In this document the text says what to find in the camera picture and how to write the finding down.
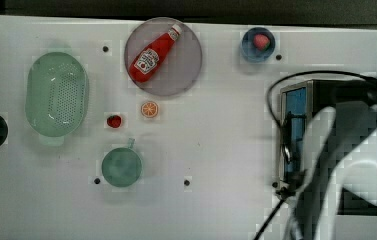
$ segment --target ketchup bottle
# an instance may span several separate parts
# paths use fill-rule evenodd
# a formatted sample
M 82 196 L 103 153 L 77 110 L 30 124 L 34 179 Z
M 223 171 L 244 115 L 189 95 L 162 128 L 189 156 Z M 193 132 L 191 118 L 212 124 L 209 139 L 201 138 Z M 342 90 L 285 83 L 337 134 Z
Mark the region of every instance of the ketchup bottle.
M 181 27 L 173 25 L 169 31 L 146 46 L 129 67 L 129 75 L 138 82 L 146 82 L 159 69 L 179 35 Z

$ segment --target tabletop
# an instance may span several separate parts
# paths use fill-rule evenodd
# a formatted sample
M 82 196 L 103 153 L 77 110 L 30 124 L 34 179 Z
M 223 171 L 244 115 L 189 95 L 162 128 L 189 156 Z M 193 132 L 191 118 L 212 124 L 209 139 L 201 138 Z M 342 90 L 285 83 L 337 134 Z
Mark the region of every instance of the tabletop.
M 189 23 L 203 51 L 198 81 L 157 97 L 140 90 L 124 65 L 126 40 L 141 23 L 0 16 L 0 115 L 9 127 L 0 147 L 0 239 L 252 239 L 278 201 L 267 87 L 305 70 L 377 76 L 377 30 L 264 26 L 275 52 L 253 64 L 239 44 L 255 26 Z M 74 56 L 89 77 L 87 115 L 61 147 L 42 145 L 24 112 L 29 69 L 52 51 Z M 154 119 L 140 113 L 148 100 L 160 106 Z M 113 113 L 123 127 L 107 127 Z M 143 175 L 115 188 L 101 162 L 128 138 Z M 285 207 L 265 239 L 282 238 L 287 215 Z

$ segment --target blue cup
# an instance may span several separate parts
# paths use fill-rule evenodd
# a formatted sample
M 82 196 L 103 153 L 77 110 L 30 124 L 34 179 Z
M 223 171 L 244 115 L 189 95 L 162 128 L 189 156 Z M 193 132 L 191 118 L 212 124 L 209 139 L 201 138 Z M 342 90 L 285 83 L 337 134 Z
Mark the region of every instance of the blue cup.
M 260 51 L 259 49 L 257 49 L 256 46 L 254 46 L 253 41 L 254 41 L 254 37 L 257 34 L 263 34 L 266 37 L 268 37 L 270 40 L 269 47 L 265 49 L 264 51 Z M 241 41 L 241 53 L 244 56 L 244 58 L 249 62 L 255 62 L 255 63 L 263 62 L 266 59 L 268 59 L 270 55 L 272 55 L 274 50 L 275 50 L 275 37 L 266 28 L 256 27 L 256 28 L 252 28 L 248 30 L 248 32 L 244 34 L 244 37 L 242 38 L 242 41 Z

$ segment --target bottle cap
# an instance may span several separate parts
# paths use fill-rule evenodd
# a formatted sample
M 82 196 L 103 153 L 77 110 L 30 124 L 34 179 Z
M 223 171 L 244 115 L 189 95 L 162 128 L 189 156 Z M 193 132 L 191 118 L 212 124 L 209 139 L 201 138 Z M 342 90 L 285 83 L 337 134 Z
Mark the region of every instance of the bottle cap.
M 182 28 L 178 24 L 174 24 L 172 28 L 175 29 L 179 33 L 179 35 L 182 34 Z

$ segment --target green basket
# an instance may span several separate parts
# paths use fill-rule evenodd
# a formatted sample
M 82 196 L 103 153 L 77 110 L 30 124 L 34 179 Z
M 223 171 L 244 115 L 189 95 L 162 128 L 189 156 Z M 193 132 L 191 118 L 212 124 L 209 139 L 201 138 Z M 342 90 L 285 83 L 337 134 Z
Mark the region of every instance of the green basket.
M 66 53 L 40 57 L 30 69 L 26 119 L 47 145 L 61 145 L 82 123 L 88 106 L 88 76 Z

